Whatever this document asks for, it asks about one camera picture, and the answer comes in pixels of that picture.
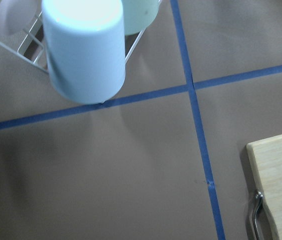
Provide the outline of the bamboo cutting board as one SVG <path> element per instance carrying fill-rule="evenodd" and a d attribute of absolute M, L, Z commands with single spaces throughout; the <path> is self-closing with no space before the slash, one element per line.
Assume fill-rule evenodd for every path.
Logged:
<path fill-rule="evenodd" d="M 246 149 L 272 237 L 282 240 L 282 134 L 248 143 Z"/>

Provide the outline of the light blue cup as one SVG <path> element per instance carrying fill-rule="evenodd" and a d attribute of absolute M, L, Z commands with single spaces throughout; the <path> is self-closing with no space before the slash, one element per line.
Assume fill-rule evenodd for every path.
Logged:
<path fill-rule="evenodd" d="M 99 104 L 125 81 L 123 6 L 119 0 L 41 3 L 49 77 L 63 97 Z"/>

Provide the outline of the mint green cup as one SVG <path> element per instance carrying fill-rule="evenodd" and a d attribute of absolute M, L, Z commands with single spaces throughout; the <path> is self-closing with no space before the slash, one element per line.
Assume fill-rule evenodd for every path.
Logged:
<path fill-rule="evenodd" d="M 122 0 L 126 36 L 145 30 L 156 18 L 158 0 Z"/>

